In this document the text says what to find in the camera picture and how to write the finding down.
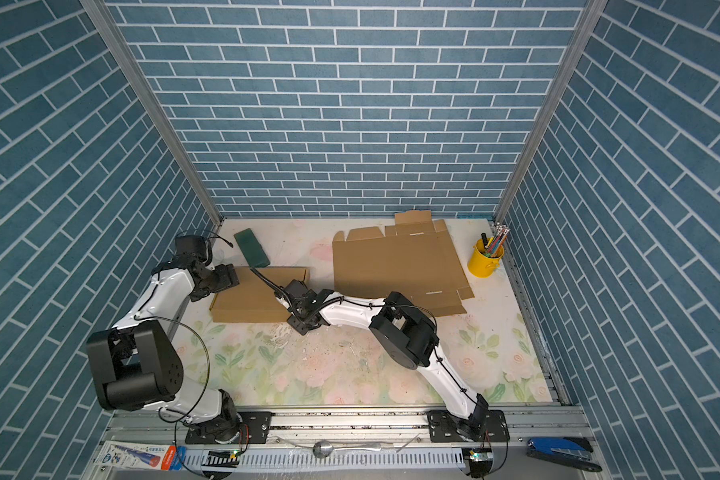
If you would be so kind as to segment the cardboard box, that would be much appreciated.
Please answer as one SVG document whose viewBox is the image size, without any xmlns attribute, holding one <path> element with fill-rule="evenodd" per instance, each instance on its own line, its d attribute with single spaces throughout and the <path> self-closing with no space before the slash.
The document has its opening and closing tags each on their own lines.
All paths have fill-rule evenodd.
<svg viewBox="0 0 720 480">
<path fill-rule="evenodd" d="M 398 292 L 437 317 L 464 314 L 462 302 L 474 297 L 445 221 L 429 211 L 338 232 L 332 251 L 335 289 L 352 297 Z"/>
<path fill-rule="evenodd" d="M 215 323 L 284 323 L 290 313 L 248 267 L 236 267 L 239 284 L 217 293 L 209 309 Z"/>
</svg>

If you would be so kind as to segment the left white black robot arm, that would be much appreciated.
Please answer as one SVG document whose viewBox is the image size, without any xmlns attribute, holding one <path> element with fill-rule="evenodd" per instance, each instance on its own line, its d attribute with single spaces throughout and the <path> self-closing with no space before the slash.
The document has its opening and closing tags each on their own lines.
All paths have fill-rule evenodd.
<svg viewBox="0 0 720 480">
<path fill-rule="evenodd" d="M 93 387 L 107 411 L 151 410 L 166 423 L 187 426 L 190 443 L 239 440 L 242 418 L 231 396 L 184 376 L 184 366 L 164 328 L 185 303 L 238 285 L 231 264 L 214 265 L 202 235 L 175 238 L 173 257 L 150 272 L 146 291 L 111 328 L 86 342 Z"/>
</svg>

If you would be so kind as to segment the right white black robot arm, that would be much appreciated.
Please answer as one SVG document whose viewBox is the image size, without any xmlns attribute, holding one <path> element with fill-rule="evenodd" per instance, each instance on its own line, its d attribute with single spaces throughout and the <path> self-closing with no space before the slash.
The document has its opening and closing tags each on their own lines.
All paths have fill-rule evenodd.
<svg viewBox="0 0 720 480">
<path fill-rule="evenodd" d="M 436 321 L 427 310 L 399 292 L 362 299 L 329 289 L 314 292 L 297 280 L 273 290 L 289 312 L 287 323 L 301 335 L 322 326 L 370 331 L 392 360 L 418 372 L 436 391 L 460 437 L 472 441 L 487 438 L 489 404 L 446 358 Z"/>
</svg>

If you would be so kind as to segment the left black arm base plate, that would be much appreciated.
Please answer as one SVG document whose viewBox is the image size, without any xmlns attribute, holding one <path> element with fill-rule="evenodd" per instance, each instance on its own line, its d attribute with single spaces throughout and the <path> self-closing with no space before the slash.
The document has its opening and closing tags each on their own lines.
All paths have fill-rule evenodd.
<svg viewBox="0 0 720 480">
<path fill-rule="evenodd" d="M 273 414 L 268 411 L 240 412 L 233 420 L 217 417 L 188 428 L 185 443 L 188 445 L 246 446 L 265 444 Z"/>
</svg>

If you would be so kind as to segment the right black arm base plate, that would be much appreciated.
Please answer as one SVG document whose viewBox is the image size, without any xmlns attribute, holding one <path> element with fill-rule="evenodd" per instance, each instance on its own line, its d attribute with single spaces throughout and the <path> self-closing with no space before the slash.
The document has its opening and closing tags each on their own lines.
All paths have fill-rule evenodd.
<svg viewBox="0 0 720 480">
<path fill-rule="evenodd" d="M 426 413 L 428 432 L 432 443 L 456 442 L 508 442 L 510 435 L 504 412 L 488 410 L 481 417 L 458 418 L 447 410 L 430 410 Z"/>
</svg>

